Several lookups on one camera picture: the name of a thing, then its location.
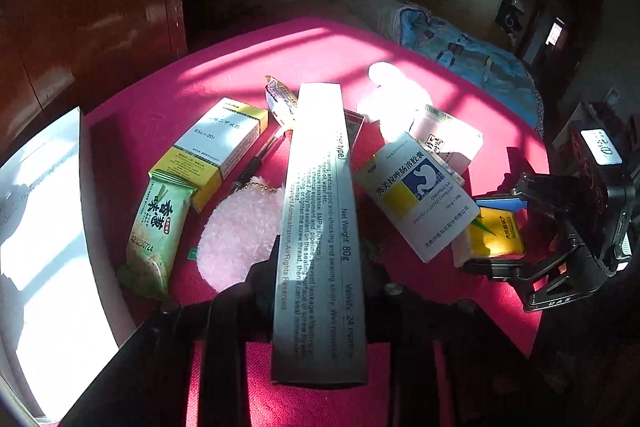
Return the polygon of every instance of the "pink plush pom-pom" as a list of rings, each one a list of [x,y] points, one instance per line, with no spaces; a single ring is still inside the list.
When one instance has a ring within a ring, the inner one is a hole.
[[[280,233],[283,201],[282,188],[271,192],[251,185],[213,211],[198,243],[198,270],[215,291],[244,281],[252,264],[269,258]]]

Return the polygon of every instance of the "pink tablecloth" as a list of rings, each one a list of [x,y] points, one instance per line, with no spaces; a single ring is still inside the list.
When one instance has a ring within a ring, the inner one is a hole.
[[[221,42],[157,71],[130,86],[87,115],[91,127],[94,171],[102,228],[111,261],[118,266],[130,227],[148,182],[147,171],[201,115],[220,98],[266,107],[264,75],[271,74],[292,89],[302,82],[338,82],[346,108],[374,86],[369,66],[392,62],[425,87],[436,107],[466,121],[484,134],[484,145],[468,170],[466,188],[472,194],[496,190],[505,174],[517,172],[514,161],[526,160],[537,172],[547,172],[545,148],[524,121],[487,94],[433,62],[373,34],[324,20],[302,18],[270,26]],[[268,130],[245,156],[242,167],[266,140]],[[381,146],[376,124],[365,124],[354,147],[358,168]],[[260,171],[272,186],[285,182],[289,145],[285,142]],[[224,184],[222,197],[228,191]],[[170,291],[182,304],[211,299],[213,290],[187,253],[196,247],[214,198],[198,215],[190,211],[184,227]],[[526,354],[530,353],[540,314],[525,314],[506,284],[462,273],[447,248],[423,264],[373,203],[360,200],[360,235],[380,245],[381,259],[392,279],[424,297],[450,303],[472,298]],[[132,315],[141,322],[155,305],[125,291]],[[388,350],[369,351],[370,382],[350,391],[305,391],[270,384],[270,346],[248,349],[250,400],[254,426],[367,425],[383,426],[388,394]],[[194,378],[194,389],[197,378]],[[194,404],[189,409],[193,420]]]

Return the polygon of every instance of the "snack wrapper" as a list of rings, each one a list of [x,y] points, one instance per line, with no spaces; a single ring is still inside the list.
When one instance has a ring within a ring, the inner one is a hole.
[[[118,270],[122,285],[147,298],[168,296],[169,275],[195,191],[178,176],[151,172],[127,241],[127,262]]]

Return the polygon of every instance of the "pink surface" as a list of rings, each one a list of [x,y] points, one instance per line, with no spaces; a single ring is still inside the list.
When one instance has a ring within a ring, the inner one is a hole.
[[[496,190],[505,174],[509,176],[511,172],[510,159],[512,165],[526,160],[535,171],[547,172],[545,148],[534,131],[462,78],[368,32],[320,19],[297,19],[189,55],[123,90],[87,115],[98,208],[114,266],[124,261],[130,227],[148,182],[147,171],[220,98],[228,96],[266,107],[264,75],[271,74],[293,90],[302,82],[338,82],[342,85],[344,106],[355,110],[356,104],[373,90],[367,69],[379,60],[395,64],[429,91],[436,107],[484,134],[484,145],[466,175],[466,188],[471,194]],[[245,156],[238,172],[272,129]],[[382,145],[377,124],[365,124],[354,147],[353,167],[362,166]],[[288,156],[289,145],[285,142],[259,174],[274,187],[282,185]],[[513,172],[520,169],[516,165]],[[218,197],[203,213],[190,211],[185,223],[170,280],[170,291],[181,304],[214,296],[199,276],[196,263],[187,260],[187,253],[196,247],[211,211],[228,192],[228,186],[229,183],[223,184]],[[394,281],[435,301],[474,299],[525,354],[530,353],[540,314],[525,314],[508,285],[490,283],[455,269],[449,248],[429,264],[423,264],[358,189],[356,198],[360,235],[380,245],[381,260]],[[138,323],[156,305],[124,293]],[[365,387],[321,392],[272,386],[271,348],[252,344],[247,350],[247,366],[254,425],[383,426],[388,394],[387,353],[386,346],[369,349],[370,378]],[[191,419],[193,407],[194,404],[190,406]]]

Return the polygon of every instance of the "green snack package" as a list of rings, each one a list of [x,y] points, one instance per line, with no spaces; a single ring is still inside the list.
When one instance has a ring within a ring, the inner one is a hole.
[[[196,187],[178,176],[151,172],[136,220],[127,242],[127,262],[118,269],[118,280],[143,297],[168,296],[180,233]]]

